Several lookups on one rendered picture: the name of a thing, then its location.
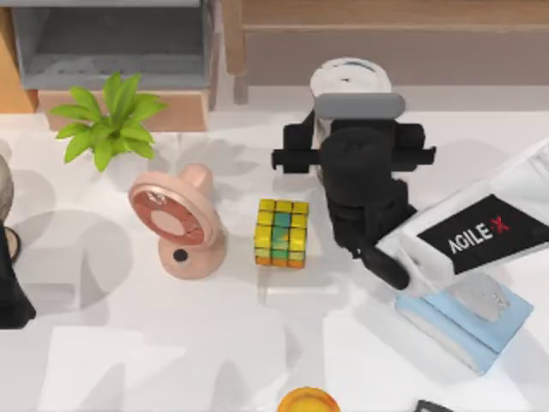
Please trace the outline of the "green potted plant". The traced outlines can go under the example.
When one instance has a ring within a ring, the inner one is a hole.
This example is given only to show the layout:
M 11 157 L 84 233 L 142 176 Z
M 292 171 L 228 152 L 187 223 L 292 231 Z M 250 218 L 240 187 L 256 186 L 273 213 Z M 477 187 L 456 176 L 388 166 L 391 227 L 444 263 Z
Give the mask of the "green potted plant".
M 165 111 L 167 104 L 156 94 L 140 92 L 141 79 L 140 74 L 124 78 L 119 72 L 108 76 L 102 88 L 105 109 L 89 89 L 74 86 L 69 89 L 70 103 L 48 111 L 70 120 L 56 134 L 57 140 L 68 142 L 64 163 L 89 153 L 97 172 L 103 173 L 124 155 L 154 158 L 155 140 L 144 122 Z

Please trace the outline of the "brown wooden cupboard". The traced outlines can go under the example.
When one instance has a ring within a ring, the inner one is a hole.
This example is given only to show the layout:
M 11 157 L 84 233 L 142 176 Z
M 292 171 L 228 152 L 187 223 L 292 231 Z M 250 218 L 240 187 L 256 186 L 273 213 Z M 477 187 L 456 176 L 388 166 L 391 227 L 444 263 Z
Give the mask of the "brown wooden cupboard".
M 38 92 L 21 85 L 11 10 L 0 7 L 0 114 L 31 114 L 37 106 Z

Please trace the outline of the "black framed object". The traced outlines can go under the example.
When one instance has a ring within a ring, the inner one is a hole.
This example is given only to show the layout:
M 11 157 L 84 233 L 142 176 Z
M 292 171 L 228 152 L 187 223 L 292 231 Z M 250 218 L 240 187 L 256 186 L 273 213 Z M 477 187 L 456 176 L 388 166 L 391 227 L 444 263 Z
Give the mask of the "black framed object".
M 420 399 L 413 410 L 413 412 L 455 412 L 453 409 L 449 409 L 441 404 Z

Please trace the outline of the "pink desk fan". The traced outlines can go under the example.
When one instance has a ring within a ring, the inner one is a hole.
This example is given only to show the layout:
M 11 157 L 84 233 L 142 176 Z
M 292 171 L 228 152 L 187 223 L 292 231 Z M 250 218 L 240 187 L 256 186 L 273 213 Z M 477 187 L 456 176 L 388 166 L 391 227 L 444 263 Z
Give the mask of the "pink desk fan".
M 178 279 L 213 274 L 226 256 L 226 233 L 212 201 L 214 179 L 203 164 L 190 164 L 179 175 L 140 174 L 129 191 L 139 220 L 159 236 L 165 271 Z

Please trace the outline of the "pale wooden shelf unit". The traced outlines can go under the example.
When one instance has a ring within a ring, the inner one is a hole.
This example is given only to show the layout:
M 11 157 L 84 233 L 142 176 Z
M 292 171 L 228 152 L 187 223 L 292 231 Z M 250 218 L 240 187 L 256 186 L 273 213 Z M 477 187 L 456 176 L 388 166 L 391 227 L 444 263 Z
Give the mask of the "pale wooden shelf unit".
M 234 102 L 248 102 L 246 35 L 266 31 L 549 29 L 549 0 L 220 0 Z

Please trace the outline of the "yellow and green puzzle cube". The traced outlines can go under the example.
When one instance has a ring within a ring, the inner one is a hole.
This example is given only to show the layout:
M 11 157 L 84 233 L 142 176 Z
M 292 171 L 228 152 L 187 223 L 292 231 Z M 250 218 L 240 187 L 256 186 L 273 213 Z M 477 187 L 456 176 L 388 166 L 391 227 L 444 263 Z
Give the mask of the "yellow and green puzzle cube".
M 255 263 L 303 269 L 306 262 L 309 204 L 263 198 L 254 232 Z

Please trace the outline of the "white cup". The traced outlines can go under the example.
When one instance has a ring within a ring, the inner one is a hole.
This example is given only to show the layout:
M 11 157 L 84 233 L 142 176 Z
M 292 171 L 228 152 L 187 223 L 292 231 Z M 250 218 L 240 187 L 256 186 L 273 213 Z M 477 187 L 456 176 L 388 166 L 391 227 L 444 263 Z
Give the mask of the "white cup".
M 380 65 L 363 58 L 334 58 L 319 66 L 310 79 L 310 88 L 314 98 L 314 128 L 311 148 L 320 148 L 323 140 L 331 134 L 333 120 L 322 119 L 316 115 L 317 98 L 323 94 L 389 93 L 392 92 L 391 80 Z M 394 120 L 356 120 L 351 127 L 371 126 L 375 130 L 392 134 Z

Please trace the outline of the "orange round cup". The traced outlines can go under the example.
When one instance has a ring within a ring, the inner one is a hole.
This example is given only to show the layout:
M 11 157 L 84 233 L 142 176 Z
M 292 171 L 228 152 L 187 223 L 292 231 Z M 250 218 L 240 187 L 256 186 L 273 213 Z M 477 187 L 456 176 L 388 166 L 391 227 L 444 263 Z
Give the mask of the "orange round cup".
M 341 412 L 341 409 L 328 392 L 304 386 L 289 391 L 276 412 Z

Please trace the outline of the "light blue book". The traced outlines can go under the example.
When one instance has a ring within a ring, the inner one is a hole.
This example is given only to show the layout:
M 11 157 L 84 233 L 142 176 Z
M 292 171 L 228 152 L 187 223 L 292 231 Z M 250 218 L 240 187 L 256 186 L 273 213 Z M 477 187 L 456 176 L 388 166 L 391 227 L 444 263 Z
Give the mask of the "light blue book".
M 510 307 L 495 322 L 470 312 L 447 288 L 414 298 L 401 294 L 395 309 L 419 330 L 479 374 L 486 373 L 534 307 L 500 283 Z

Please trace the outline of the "grey pierced drawer inside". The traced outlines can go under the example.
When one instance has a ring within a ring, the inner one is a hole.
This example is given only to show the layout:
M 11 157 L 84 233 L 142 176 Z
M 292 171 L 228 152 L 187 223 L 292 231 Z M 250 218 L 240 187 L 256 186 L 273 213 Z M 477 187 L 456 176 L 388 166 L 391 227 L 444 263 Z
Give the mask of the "grey pierced drawer inside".
M 0 0 L 10 9 L 25 88 L 102 88 L 138 74 L 149 90 L 209 85 L 209 0 Z

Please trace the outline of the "silver shiny object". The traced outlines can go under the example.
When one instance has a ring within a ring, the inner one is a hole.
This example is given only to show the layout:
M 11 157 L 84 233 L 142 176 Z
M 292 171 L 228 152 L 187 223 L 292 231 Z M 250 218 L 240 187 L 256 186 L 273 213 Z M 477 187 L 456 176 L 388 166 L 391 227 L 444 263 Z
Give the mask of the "silver shiny object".
M 503 287 L 486 273 L 474 273 L 447 291 L 476 316 L 495 322 L 510 307 Z

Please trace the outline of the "grey rounded object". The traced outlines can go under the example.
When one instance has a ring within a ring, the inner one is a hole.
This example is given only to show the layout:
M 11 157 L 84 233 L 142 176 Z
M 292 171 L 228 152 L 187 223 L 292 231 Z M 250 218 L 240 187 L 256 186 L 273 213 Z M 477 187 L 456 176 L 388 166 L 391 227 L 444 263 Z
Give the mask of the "grey rounded object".
M 6 222 L 14 202 L 14 181 L 8 162 L 0 154 L 0 221 Z

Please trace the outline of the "pale wooden drawer front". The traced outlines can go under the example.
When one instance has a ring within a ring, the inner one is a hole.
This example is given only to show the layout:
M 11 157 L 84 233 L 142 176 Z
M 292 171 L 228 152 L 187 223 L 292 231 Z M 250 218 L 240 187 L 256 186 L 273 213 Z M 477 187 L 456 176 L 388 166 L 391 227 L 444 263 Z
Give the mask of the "pale wooden drawer front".
M 143 125 L 152 132 L 205 131 L 208 129 L 208 117 L 214 109 L 216 92 L 208 88 L 203 90 L 157 90 L 152 91 L 167 104 L 159 114 L 148 118 Z M 50 110 L 62 104 L 74 101 L 67 90 L 39 90 L 39 107 L 45 113 L 51 130 L 57 131 L 74 119 L 50 114 Z

